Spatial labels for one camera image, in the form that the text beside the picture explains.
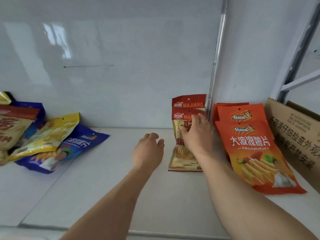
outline brown cardboard box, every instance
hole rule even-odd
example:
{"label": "brown cardboard box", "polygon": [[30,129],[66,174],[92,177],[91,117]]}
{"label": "brown cardboard box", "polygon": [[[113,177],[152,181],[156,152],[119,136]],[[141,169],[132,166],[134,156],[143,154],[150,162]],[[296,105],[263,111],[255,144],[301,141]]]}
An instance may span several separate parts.
{"label": "brown cardboard box", "polygon": [[286,160],[320,193],[320,116],[292,102],[288,105],[268,98],[266,118]]}

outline red logo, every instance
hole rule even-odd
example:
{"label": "red logo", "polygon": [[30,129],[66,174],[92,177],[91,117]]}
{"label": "red logo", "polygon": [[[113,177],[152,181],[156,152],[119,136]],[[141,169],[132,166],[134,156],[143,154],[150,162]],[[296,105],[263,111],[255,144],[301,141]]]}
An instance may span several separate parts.
{"label": "red logo", "polygon": [[183,116],[182,113],[175,113],[173,117],[176,118],[176,119],[181,119],[182,116]]}
{"label": "red logo", "polygon": [[174,107],[182,107],[182,102],[176,102],[173,106]]}

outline stack of snack bags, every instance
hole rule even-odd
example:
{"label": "stack of snack bags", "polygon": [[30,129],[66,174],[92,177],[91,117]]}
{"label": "stack of snack bags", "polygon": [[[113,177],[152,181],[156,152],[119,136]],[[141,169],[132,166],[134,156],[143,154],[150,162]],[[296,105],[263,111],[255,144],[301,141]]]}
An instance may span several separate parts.
{"label": "stack of snack bags", "polygon": [[47,122],[45,116],[42,103],[14,101],[0,92],[0,165],[15,161],[49,174],[109,137],[80,125],[79,113]]}
{"label": "stack of snack bags", "polygon": [[194,94],[179,96],[172,99],[172,125],[176,146],[174,147],[169,171],[202,172],[195,156],[186,148],[180,131],[180,126],[189,131],[192,125],[191,115],[205,113],[206,95]]}
{"label": "stack of snack bags", "polygon": [[215,104],[213,124],[233,170],[253,189],[270,195],[306,193],[274,143],[263,104]]}

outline white metal bar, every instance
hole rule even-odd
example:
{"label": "white metal bar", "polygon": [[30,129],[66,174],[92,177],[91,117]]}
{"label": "white metal bar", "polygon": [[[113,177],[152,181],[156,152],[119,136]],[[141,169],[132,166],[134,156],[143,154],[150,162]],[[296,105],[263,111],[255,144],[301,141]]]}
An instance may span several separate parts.
{"label": "white metal bar", "polygon": [[209,87],[209,96],[208,96],[208,102],[207,102],[206,113],[207,113],[208,119],[210,119],[210,115],[212,114],[213,104],[212,104],[211,100],[212,100],[212,96],[213,96],[213,92],[214,92],[214,80],[216,78],[217,68],[218,68],[218,64],[219,64],[224,29],[226,26],[228,1],[229,0],[222,0],[220,26],[219,26],[219,32],[218,32],[218,39],[217,39],[217,43],[216,43],[216,50],[214,53],[213,68],[212,68],[211,82],[210,82],[210,87]]}
{"label": "white metal bar", "polygon": [[300,49],[303,37],[309,28],[311,18],[315,12],[319,0],[310,0],[306,3],[302,10],[301,16],[298,20],[297,29],[293,35],[291,43],[289,45],[287,54],[282,62],[280,71],[276,78],[273,91],[271,92],[270,98],[278,100],[280,92],[282,91],[283,84],[285,83],[286,77],[291,69],[292,63],[297,52]]}
{"label": "white metal bar", "polygon": [[292,89],[295,89],[297,87],[300,87],[300,86],[302,86],[304,84],[313,82],[313,81],[315,81],[315,80],[317,80],[319,78],[320,78],[320,70],[317,70],[317,71],[312,72],[312,73],[310,73],[310,74],[308,74],[306,76],[303,76],[303,77],[301,77],[301,78],[299,78],[297,80],[294,80],[294,81],[292,81],[292,82],[290,82],[288,84],[283,85],[282,88],[281,88],[281,91],[282,92],[287,92],[289,90],[292,90]]}

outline red chili pepper image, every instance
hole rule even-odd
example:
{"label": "red chili pepper image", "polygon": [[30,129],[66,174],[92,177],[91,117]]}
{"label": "red chili pepper image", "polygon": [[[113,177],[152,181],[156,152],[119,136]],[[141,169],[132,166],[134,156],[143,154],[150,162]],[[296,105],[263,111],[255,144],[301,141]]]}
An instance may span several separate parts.
{"label": "red chili pepper image", "polygon": [[250,159],[257,159],[258,161],[260,161],[262,154],[263,154],[263,152],[261,152],[261,151],[255,152],[250,157],[245,157],[242,160],[242,162],[239,162],[239,159],[237,158],[237,163],[238,164],[246,164],[246,163],[249,163]]}

